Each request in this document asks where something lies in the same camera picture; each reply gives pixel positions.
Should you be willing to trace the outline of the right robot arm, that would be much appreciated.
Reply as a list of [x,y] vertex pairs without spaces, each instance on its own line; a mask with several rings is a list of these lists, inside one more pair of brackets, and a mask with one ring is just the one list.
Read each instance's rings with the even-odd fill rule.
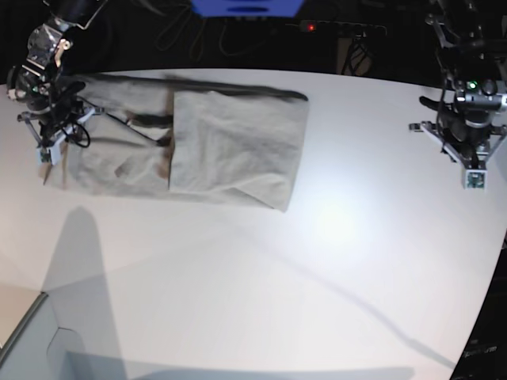
[[81,81],[62,79],[64,55],[73,47],[68,36],[73,29],[86,30],[107,4],[106,1],[46,1],[51,16],[35,28],[27,43],[25,61],[13,67],[7,77],[8,98],[26,106],[17,116],[36,140],[41,165],[56,165],[62,159],[63,144],[87,148],[91,143],[86,121],[103,109],[86,104],[78,94]]

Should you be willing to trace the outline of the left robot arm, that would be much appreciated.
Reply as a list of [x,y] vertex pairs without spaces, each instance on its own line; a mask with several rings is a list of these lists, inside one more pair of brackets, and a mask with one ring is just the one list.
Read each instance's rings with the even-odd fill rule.
[[441,96],[448,89],[452,101],[420,97],[436,112],[435,121],[412,123],[412,132],[433,140],[443,154],[462,169],[465,189],[486,189],[487,166],[506,141],[506,127],[496,117],[506,113],[506,40],[484,32],[485,19],[476,1],[439,1],[426,23],[440,46],[436,59],[442,74]]

